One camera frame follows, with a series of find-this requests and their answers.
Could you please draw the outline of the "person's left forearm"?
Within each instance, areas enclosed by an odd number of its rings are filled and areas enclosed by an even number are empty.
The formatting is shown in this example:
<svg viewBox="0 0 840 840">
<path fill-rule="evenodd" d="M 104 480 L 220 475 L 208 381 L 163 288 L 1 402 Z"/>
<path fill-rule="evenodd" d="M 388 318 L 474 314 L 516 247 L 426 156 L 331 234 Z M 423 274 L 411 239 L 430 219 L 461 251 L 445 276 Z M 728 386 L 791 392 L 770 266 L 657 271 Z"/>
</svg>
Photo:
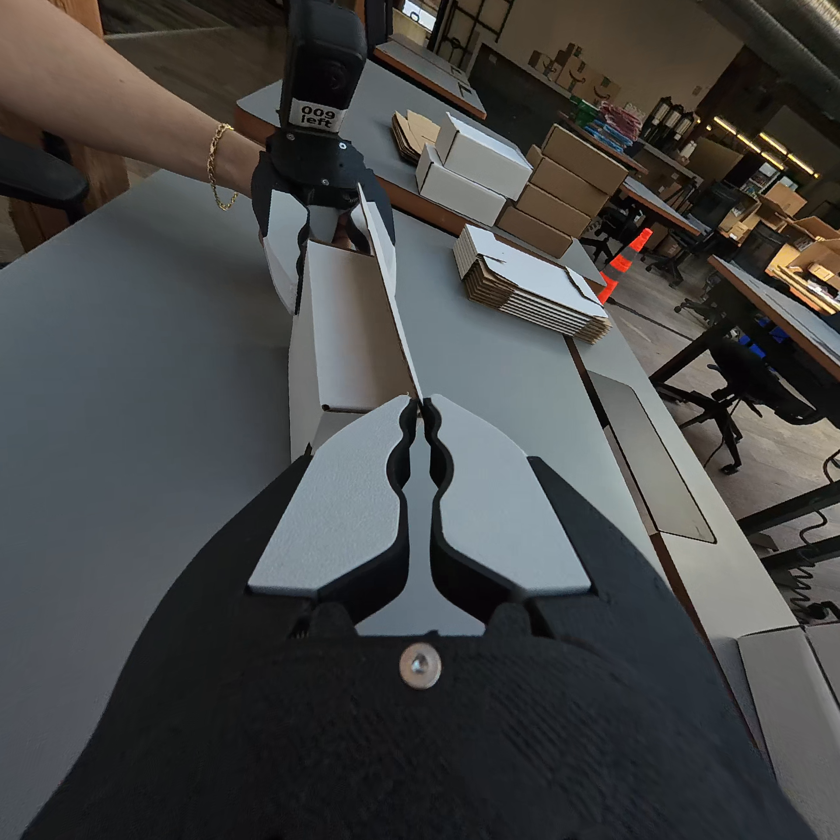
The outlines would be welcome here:
<svg viewBox="0 0 840 840">
<path fill-rule="evenodd" d="M 50 2 L 1 2 L 1 102 L 41 129 L 251 197 L 261 147 Z"/>
</svg>

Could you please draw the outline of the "stack of flat brown cardboard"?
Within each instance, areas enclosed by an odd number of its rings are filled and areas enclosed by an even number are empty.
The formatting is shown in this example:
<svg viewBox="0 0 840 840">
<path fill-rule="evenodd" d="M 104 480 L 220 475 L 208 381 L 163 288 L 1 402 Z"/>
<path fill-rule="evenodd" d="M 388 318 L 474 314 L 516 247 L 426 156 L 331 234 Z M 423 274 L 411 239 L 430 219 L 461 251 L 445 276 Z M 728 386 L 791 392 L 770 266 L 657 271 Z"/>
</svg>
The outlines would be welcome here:
<svg viewBox="0 0 840 840">
<path fill-rule="evenodd" d="M 428 144 L 435 145 L 440 131 L 439 125 L 422 114 L 408 110 L 405 115 L 394 112 L 392 115 L 392 137 L 400 158 L 413 166 Z"/>
</svg>

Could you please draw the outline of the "black office chair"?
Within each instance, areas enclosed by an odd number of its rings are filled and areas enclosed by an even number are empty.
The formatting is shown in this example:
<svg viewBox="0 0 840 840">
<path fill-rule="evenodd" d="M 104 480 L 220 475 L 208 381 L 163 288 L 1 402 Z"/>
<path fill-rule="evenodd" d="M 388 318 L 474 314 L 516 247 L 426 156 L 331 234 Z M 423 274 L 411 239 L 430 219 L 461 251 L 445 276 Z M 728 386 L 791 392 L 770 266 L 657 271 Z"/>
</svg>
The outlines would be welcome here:
<svg viewBox="0 0 840 840">
<path fill-rule="evenodd" d="M 653 270 L 668 278 L 668 285 L 671 288 L 679 287 L 685 278 L 682 275 L 681 267 L 689 257 L 702 256 L 708 248 L 714 245 L 718 230 L 700 224 L 699 230 L 686 230 L 680 226 L 669 226 L 668 235 L 675 240 L 677 250 L 670 256 L 648 257 L 645 264 L 645 272 Z"/>
<path fill-rule="evenodd" d="M 74 224 L 86 215 L 88 193 L 88 181 L 74 166 L 1 135 L 2 196 L 60 210 Z"/>
<path fill-rule="evenodd" d="M 627 198 L 618 206 L 610 205 L 603 209 L 596 219 L 594 232 L 581 237 L 579 242 L 591 250 L 593 264 L 603 258 L 606 265 L 641 232 L 644 220 L 642 206 Z"/>
<path fill-rule="evenodd" d="M 759 406 L 766 406 L 773 414 L 790 425 L 816 424 L 823 415 L 808 403 L 789 391 L 780 378 L 756 354 L 744 345 L 730 338 L 714 339 L 709 347 L 715 369 L 726 385 L 711 395 L 696 391 L 686 392 L 672 386 L 666 392 L 678 403 L 690 403 L 700 408 L 700 414 L 680 425 L 686 428 L 707 421 L 714 421 L 721 432 L 721 446 L 726 447 L 732 462 L 720 468 L 721 473 L 731 476 L 737 473 L 742 460 L 739 443 L 742 433 L 732 415 L 741 404 L 761 416 Z"/>
</svg>

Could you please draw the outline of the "stack of flat white cardboard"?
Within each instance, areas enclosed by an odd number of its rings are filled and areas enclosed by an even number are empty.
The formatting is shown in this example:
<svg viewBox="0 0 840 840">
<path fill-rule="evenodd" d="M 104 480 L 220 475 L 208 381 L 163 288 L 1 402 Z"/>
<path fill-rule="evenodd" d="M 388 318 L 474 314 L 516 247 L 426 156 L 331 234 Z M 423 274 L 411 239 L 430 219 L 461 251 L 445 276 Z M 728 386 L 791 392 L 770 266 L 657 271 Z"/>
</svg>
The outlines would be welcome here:
<svg viewBox="0 0 840 840">
<path fill-rule="evenodd" d="M 453 248 L 467 298 L 566 337 L 594 344 L 612 327 L 587 279 L 566 266 L 466 225 Z"/>
</svg>

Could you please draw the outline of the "grey desk with black legs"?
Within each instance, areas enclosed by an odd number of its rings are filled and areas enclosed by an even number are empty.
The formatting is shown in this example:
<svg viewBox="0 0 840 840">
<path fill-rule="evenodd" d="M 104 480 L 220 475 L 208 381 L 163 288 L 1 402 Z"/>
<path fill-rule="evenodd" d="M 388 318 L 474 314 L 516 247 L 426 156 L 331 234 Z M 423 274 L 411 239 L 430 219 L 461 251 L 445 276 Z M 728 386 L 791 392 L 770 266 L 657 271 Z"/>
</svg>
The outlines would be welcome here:
<svg viewBox="0 0 840 840">
<path fill-rule="evenodd" d="M 657 393 L 681 403 L 667 394 L 669 385 L 680 389 L 669 382 L 702 354 L 710 353 L 713 340 L 730 338 L 759 356 L 794 396 L 823 415 L 822 420 L 839 428 L 838 332 L 775 283 L 716 256 L 708 263 L 720 276 L 705 303 L 713 323 L 650 375 Z"/>
<path fill-rule="evenodd" d="M 639 235 L 644 228 L 659 225 L 667 236 L 674 240 L 685 239 L 692 245 L 702 243 L 711 234 L 711 227 L 674 209 L 630 176 L 619 185 L 614 197 L 623 202 L 627 212 L 626 235 L 630 232 Z"/>
</svg>

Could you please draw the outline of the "metal air duct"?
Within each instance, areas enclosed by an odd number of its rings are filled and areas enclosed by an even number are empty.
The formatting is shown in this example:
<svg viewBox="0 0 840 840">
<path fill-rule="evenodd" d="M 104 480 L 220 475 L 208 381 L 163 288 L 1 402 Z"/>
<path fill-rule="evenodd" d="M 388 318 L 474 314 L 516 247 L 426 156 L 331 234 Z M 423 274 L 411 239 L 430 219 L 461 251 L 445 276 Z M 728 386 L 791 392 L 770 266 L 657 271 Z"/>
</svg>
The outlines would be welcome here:
<svg viewBox="0 0 840 840">
<path fill-rule="evenodd" d="M 838 1 L 756 1 L 753 4 L 838 76 Z"/>
</svg>

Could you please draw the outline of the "orange traffic cone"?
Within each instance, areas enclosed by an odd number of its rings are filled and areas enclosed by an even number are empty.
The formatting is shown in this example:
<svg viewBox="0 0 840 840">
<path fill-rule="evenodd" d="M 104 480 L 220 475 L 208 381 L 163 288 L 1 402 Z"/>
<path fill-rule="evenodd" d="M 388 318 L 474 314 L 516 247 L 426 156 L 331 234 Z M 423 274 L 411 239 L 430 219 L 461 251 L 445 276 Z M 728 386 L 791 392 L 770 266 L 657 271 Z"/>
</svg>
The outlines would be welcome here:
<svg viewBox="0 0 840 840">
<path fill-rule="evenodd" d="M 613 257 L 601 271 L 604 288 L 597 293 L 599 302 L 604 305 L 613 294 L 619 282 L 634 264 L 639 253 L 646 246 L 653 233 L 651 227 L 646 227 L 635 239 Z"/>
</svg>

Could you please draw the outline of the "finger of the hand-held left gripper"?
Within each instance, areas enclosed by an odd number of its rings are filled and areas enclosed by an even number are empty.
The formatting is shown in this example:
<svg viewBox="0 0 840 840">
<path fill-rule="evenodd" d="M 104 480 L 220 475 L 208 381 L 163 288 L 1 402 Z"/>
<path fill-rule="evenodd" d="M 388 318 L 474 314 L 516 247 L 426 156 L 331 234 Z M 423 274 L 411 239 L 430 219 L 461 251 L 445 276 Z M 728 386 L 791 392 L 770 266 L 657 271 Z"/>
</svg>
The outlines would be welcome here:
<svg viewBox="0 0 840 840">
<path fill-rule="evenodd" d="M 367 198 L 361 184 L 357 185 L 359 203 L 351 211 L 351 221 L 363 235 L 389 292 L 396 291 L 396 248 L 378 206 Z"/>
<path fill-rule="evenodd" d="M 309 237 L 309 210 L 294 195 L 273 190 L 269 200 L 267 232 L 262 238 L 275 292 L 291 316 L 298 313 L 301 254 Z"/>
</svg>

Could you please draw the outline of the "open brown cardboard box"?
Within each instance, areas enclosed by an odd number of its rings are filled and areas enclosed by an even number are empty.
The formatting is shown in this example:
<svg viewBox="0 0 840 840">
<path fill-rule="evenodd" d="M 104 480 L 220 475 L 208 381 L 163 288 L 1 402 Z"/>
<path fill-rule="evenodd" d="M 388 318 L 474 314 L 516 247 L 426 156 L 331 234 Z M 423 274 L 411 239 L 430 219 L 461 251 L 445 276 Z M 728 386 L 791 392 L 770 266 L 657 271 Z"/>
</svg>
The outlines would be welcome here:
<svg viewBox="0 0 840 840">
<path fill-rule="evenodd" d="M 764 275 L 814 312 L 839 313 L 839 233 L 816 217 L 788 222 Z"/>
<path fill-rule="evenodd" d="M 806 204 L 806 199 L 790 187 L 774 185 L 767 193 L 745 196 L 722 220 L 718 232 L 742 243 L 760 223 L 780 233 Z"/>
</svg>

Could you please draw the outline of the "brown shipping box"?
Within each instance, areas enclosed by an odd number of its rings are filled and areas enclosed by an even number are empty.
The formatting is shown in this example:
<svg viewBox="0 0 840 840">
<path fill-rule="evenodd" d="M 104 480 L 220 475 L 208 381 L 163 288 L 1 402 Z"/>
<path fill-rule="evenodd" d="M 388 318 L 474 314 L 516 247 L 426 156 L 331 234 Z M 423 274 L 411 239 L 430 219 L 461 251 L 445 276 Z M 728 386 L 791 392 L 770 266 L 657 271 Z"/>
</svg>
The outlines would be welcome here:
<svg viewBox="0 0 840 840">
<path fill-rule="evenodd" d="M 557 77 L 569 64 L 581 58 L 582 50 L 583 48 L 575 43 L 569 43 L 554 56 L 535 49 L 528 59 L 528 66 L 545 77 Z"/>
<path fill-rule="evenodd" d="M 582 56 L 568 58 L 557 84 L 570 95 L 596 107 L 604 102 L 616 102 L 622 90 L 617 82 L 583 60 Z"/>
</svg>

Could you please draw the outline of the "white folding cardboard box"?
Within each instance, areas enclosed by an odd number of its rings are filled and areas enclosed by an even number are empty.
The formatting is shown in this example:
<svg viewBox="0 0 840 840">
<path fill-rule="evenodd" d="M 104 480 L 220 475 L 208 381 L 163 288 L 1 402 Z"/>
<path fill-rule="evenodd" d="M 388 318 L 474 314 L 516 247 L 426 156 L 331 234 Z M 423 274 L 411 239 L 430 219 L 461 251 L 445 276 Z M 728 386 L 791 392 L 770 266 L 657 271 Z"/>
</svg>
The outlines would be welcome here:
<svg viewBox="0 0 840 840">
<path fill-rule="evenodd" d="M 290 457 L 398 396 L 423 393 L 375 257 L 312 242 L 288 352 Z"/>
</svg>

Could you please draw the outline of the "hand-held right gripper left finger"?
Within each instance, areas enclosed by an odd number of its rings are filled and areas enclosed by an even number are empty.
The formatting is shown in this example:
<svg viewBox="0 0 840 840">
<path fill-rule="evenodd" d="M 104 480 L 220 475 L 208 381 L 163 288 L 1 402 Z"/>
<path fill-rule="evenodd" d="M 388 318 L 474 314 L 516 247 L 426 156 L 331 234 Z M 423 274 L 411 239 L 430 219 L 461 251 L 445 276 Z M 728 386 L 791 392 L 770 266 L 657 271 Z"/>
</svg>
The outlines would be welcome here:
<svg viewBox="0 0 840 840">
<path fill-rule="evenodd" d="M 417 408 L 399 395 L 314 452 L 248 580 L 251 592 L 338 603 L 354 623 L 402 593 Z"/>
</svg>

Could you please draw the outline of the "stack of coloured packets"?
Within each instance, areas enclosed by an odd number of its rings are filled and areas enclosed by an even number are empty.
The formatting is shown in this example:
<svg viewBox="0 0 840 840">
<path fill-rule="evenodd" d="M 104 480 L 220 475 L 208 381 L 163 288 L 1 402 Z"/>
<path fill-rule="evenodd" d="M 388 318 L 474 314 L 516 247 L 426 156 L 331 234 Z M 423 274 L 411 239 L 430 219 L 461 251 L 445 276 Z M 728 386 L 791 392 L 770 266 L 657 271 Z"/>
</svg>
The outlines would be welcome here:
<svg viewBox="0 0 840 840">
<path fill-rule="evenodd" d="M 574 123 L 588 134 L 622 147 L 639 140 L 645 115 L 635 107 L 620 108 L 607 100 L 597 104 L 579 98 L 572 101 Z"/>
</svg>

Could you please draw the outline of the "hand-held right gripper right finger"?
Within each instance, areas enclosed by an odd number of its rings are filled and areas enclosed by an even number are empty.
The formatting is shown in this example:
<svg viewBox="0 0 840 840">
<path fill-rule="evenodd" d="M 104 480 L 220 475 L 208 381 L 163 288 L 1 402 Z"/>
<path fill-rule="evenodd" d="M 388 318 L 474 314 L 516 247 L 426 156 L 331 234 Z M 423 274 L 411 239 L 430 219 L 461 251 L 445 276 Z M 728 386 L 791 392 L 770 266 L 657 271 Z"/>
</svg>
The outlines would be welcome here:
<svg viewBox="0 0 840 840">
<path fill-rule="evenodd" d="M 488 623 L 506 603 L 589 594 L 592 580 L 522 448 L 442 395 L 422 405 L 436 486 L 429 562 L 441 595 Z"/>
</svg>

